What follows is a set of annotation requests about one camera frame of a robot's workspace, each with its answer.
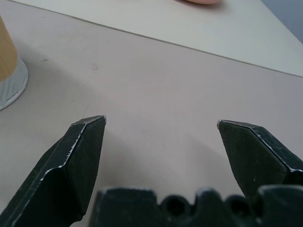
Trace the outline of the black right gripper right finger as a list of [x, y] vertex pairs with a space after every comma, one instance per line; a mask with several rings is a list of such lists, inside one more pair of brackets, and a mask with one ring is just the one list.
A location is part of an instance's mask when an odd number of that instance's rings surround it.
[[302, 185], [303, 162], [268, 130], [245, 122], [219, 120], [228, 160], [244, 196], [263, 185]]

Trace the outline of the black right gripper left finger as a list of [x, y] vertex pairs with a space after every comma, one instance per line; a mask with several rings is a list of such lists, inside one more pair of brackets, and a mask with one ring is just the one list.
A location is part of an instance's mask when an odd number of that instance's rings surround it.
[[98, 175], [103, 115], [81, 119], [39, 159], [0, 215], [2, 227], [69, 227], [86, 214]]

